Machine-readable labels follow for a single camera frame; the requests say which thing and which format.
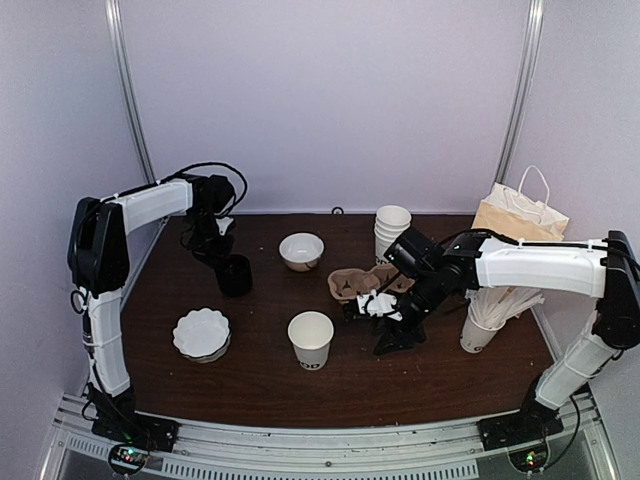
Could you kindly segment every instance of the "paper bag handle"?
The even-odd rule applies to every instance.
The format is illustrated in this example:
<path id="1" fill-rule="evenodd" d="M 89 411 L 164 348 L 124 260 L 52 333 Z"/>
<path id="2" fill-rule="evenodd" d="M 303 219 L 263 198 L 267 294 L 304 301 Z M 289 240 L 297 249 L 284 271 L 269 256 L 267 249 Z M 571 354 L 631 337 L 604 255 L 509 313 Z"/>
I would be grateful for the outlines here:
<path id="1" fill-rule="evenodd" d="M 547 189 L 547 197 L 544 199 L 544 207 L 543 207 L 543 210 L 544 210 L 545 208 L 547 208 L 547 205 L 549 204 L 549 197 L 551 196 L 551 189 L 549 188 L 549 184 L 547 183 L 547 179 L 544 178 L 544 175 L 542 174 L 540 169 L 538 167 L 536 167 L 535 165 L 529 165 L 527 167 L 527 169 L 524 171 L 524 173 L 522 174 L 522 178 L 520 179 L 520 185 L 518 185 L 518 196 L 522 195 L 522 187 L 524 185 L 524 181 L 526 180 L 527 175 L 529 174 L 529 171 L 532 168 L 536 172 L 538 172 L 538 174 L 540 175 L 540 178 L 542 179 L 542 183 L 544 183 L 544 186 Z M 507 195 L 506 190 L 504 192 L 504 196 L 505 196 L 505 199 L 507 201 L 507 208 L 508 208 L 509 207 L 509 195 Z M 542 215 L 540 215 L 538 212 L 532 212 L 530 210 L 522 208 L 520 205 L 517 205 L 515 202 L 513 202 L 513 206 L 518 208 L 518 209 L 520 209 L 524 213 L 528 213 L 529 215 L 535 215 L 536 217 L 538 217 L 538 219 L 539 219 L 538 223 L 542 222 Z"/>
<path id="2" fill-rule="evenodd" d="M 544 206 L 546 207 L 549 204 L 549 196 L 551 195 L 551 189 L 549 188 L 547 179 L 544 178 L 544 175 L 542 174 L 540 169 L 535 165 L 529 165 L 527 169 L 524 171 L 524 173 L 522 174 L 522 178 L 520 179 L 520 185 L 518 186 L 518 195 L 522 195 L 522 186 L 524 185 L 524 181 L 526 180 L 527 175 L 529 174 L 529 170 L 531 170 L 532 168 L 536 172 L 538 172 L 538 175 L 540 175 L 540 179 L 542 180 L 542 183 L 544 183 L 544 186 L 547 189 L 547 198 L 544 199 Z"/>

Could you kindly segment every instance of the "brown wooden surface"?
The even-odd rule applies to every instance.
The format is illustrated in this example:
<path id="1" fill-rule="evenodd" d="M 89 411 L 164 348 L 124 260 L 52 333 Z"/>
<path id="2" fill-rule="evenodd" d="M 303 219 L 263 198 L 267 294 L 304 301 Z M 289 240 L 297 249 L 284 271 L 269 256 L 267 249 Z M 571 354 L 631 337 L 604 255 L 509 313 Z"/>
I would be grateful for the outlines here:
<path id="1" fill-rule="evenodd" d="M 139 410 L 271 427 L 442 421 L 517 408 L 529 382 L 552 362 L 529 313 L 509 321 L 482 353 L 464 352 L 459 335 L 465 310 L 428 317 L 428 340 L 415 350 L 375 357 L 377 337 L 367 323 L 343 320 L 326 280 L 338 268 L 373 266 L 373 216 L 236 220 L 234 251 L 251 259 L 254 277 L 253 291 L 244 297 L 224 298 L 213 270 L 180 247 L 180 219 L 171 220 L 151 254 L 123 312 Z M 470 217 L 423 216 L 413 225 L 442 238 L 470 223 Z M 298 231 L 325 242 L 312 272 L 291 272 L 279 257 L 280 241 Z M 227 354 L 207 365 L 190 362 L 172 344 L 178 319 L 202 307 L 222 310 L 233 332 Z M 316 372 L 300 368 L 287 338 L 289 320 L 305 310 L 324 312 L 335 325 L 329 361 Z"/>

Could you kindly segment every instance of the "black mug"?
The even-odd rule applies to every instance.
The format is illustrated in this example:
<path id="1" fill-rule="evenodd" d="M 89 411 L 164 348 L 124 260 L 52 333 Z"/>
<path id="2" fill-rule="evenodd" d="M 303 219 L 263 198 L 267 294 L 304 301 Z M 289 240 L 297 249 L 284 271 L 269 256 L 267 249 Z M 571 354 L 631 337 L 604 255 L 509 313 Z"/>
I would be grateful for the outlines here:
<path id="1" fill-rule="evenodd" d="M 220 260 L 215 267 L 220 291 L 228 297 L 240 297 L 253 286 L 251 263 L 244 255 L 232 254 Z"/>

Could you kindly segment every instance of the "metal base plate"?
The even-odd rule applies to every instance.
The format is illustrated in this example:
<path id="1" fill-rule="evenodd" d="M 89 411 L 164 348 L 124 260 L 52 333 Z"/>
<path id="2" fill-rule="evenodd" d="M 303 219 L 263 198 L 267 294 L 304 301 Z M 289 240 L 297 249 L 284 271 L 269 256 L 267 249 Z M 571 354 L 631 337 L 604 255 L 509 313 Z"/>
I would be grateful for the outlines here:
<path id="1" fill-rule="evenodd" d="M 116 442 L 129 443 L 143 450 L 149 450 L 150 448 L 161 452 L 171 452 L 173 450 L 173 444 L 178 434 L 177 422 L 136 413 L 136 425 L 142 430 L 149 432 L 152 445 L 149 445 L 149 438 L 144 435 L 128 441 L 121 431 L 108 428 L 100 420 L 93 422 L 91 433 L 99 437 L 108 438 L 109 440 L 115 440 Z"/>
<path id="2" fill-rule="evenodd" d="M 512 447 L 528 442 L 535 442 L 562 432 L 564 426 L 560 418 L 554 418 L 544 426 L 537 424 L 531 428 L 522 428 L 523 417 L 520 413 L 502 415 L 500 417 L 485 418 L 478 422 L 480 439 L 485 452 L 498 448 Z"/>

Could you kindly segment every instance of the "paper cup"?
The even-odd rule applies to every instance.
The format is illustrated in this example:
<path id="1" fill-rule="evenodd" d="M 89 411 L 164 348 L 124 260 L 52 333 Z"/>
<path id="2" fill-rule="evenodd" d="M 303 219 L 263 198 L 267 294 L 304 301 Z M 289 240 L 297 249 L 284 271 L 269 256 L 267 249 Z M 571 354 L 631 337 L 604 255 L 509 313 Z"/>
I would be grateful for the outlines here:
<path id="1" fill-rule="evenodd" d="M 383 263 L 389 263 L 389 260 L 384 258 L 384 252 L 386 252 L 393 241 L 386 241 L 376 235 L 376 265 L 382 265 Z"/>
<path id="2" fill-rule="evenodd" d="M 460 345 L 469 353 L 480 353 L 484 347 L 495 337 L 498 330 L 504 327 L 506 321 L 495 328 L 486 328 L 478 324 L 473 304 L 469 305 L 467 319 L 462 327 Z"/>
<path id="3" fill-rule="evenodd" d="M 320 312 L 303 312 L 289 322 L 288 334 L 302 368 L 320 370 L 324 367 L 333 338 L 329 317 Z"/>
<path id="4" fill-rule="evenodd" d="M 385 205 L 376 212 L 376 223 L 383 227 L 406 229 L 411 223 L 411 213 L 397 205 Z"/>
<path id="5" fill-rule="evenodd" d="M 381 230 L 381 229 L 380 229 L 380 228 L 378 228 L 377 226 L 376 226 L 376 227 L 373 227 L 373 233 L 374 233 L 374 235 L 376 235 L 376 236 L 380 237 L 382 240 L 386 240 L 386 241 L 388 241 L 388 242 L 392 242 L 392 243 L 393 243 L 393 242 L 395 242 L 395 241 L 396 241 L 396 239 L 397 239 L 400 235 L 402 235 L 402 232 L 404 232 L 404 230 L 401 230 L 401 231 L 399 231 L 399 232 L 392 232 L 392 233 L 389 233 L 389 232 L 387 232 L 387 231 L 385 231 L 385 230 Z"/>
<path id="6" fill-rule="evenodd" d="M 380 230 L 382 233 L 386 233 L 387 235 L 400 235 L 407 228 L 409 228 L 410 224 L 402 225 L 400 227 L 389 227 L 387 225 L 383 225 L 376 220 L 375 228 Z"/>

